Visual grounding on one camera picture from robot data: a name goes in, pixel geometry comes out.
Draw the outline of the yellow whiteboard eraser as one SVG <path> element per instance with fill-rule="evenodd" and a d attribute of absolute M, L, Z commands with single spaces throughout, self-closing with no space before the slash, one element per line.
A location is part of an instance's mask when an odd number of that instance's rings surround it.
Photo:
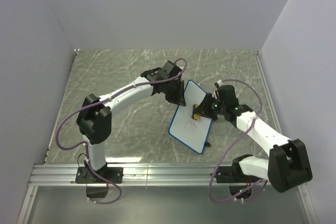
<path fill-rule="evenodd" d="M 198 104 L 194 104 L 193 105 L 193 110 L 195 110 L 198 107 Z M 201 116 L 199 114 L 196 113 L 192 113 L 192 119 L 199 121 L 201 119 Z"/>

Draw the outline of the blue-framed whiteboard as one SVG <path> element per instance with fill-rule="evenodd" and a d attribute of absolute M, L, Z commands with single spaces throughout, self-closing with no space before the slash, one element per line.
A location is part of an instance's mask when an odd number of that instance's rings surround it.
<path fill-rule="evenodd" d="M 212 120 L 201 117 L 192 118 L 193 106 L 199 105 L 205 98 L 206 92 L 193 80 L 185 86 L 185 106 L 179 105 L 169 126 L 169 135 L 194 152 L 202 154 L 211 128 Z"/>

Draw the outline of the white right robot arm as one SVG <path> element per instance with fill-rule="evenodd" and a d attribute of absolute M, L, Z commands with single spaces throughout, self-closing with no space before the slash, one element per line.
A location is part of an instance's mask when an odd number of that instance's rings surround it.
<path fill-rule="evenodd" d="M 267 159 L 246 154 L 233 159 L 229 173 L 222 173 L 236 182 L 249 178 L 268 180 L 272 187 L 283 193 L 313 178 L 307 149 L 303 141 L 291 140 L 259 118 L 245 104 L 239 104 L 233 95 L 214 98 L 206 94 L 201 104 L 193 105 L 192 118 L 217 120 L 224 116 L 235 128 L 251 137 L 267 154 Z"/>

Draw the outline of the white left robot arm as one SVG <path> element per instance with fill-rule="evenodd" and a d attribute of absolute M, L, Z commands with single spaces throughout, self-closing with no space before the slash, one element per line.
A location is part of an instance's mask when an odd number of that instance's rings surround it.
<path fill-rule="evenodd" d="M 87 176 L 94 183 L 104 181 L 107 173 L 104 141 L 112 132 L 112 119 L 123 109 L 157 93 L 165 94 L 167 102 L 186 106 L 183 70 L 165 71 L 155 68 L 145 71 L 133 82 L 100 97 L 91 94 L 84 100 L 77 117 L 83 140 L 87 143 Z"/>

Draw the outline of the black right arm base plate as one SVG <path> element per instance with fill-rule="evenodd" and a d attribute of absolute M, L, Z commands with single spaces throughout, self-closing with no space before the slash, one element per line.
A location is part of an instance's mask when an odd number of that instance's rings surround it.
<path fill-rule="evenodd" d="M 260 178 L 243 174 L 239 166 L 220 166 L 214 176 L 217 183 L 255 183 Z"/>

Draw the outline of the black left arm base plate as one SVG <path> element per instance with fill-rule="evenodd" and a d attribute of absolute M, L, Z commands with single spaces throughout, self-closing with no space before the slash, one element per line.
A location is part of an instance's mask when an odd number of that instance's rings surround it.
<path fill-rule="evenodd" d="M 123 177 L 123 168 L 122 167 L 103 167 L 99 171 L 96 171 L 99 175 L 98 177 L 92 172 L 89 167 L 79 167 L 77 169 L 76 184 L 96 184 L 96 183 L 105 183 L 107 179 L 115 184 L 120 184 Z"/>

